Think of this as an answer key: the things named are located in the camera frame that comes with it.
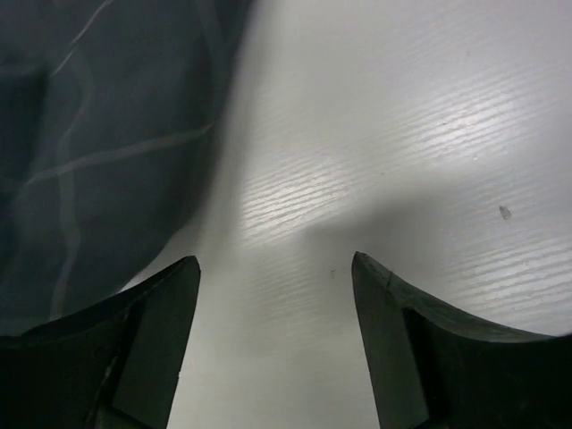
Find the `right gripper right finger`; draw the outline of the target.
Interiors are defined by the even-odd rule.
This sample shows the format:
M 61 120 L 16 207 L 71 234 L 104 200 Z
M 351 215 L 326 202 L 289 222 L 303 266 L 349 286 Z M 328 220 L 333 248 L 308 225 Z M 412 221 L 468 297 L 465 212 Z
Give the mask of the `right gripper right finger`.
M 571 338 L 471 315 L 365 253 L 357 318 L 382 428 L 568 428 Z

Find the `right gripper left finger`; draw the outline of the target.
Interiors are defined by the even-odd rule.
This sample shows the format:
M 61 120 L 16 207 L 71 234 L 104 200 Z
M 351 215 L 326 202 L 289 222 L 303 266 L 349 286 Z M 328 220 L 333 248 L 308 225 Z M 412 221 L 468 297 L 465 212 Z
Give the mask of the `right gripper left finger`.
M 165 428 L 195 314 L 184 257 L 80 312 L 1 339 L 3 428 Z

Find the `dark checked cloth napkin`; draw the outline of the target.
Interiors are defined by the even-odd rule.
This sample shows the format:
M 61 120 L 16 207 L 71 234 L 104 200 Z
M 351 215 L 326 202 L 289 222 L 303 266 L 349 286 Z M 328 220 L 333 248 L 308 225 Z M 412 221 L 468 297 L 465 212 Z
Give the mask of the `dark checked cloth napkin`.
M 2 2 L 2 334 L 112 296 L 197 212 L 250 9 Z

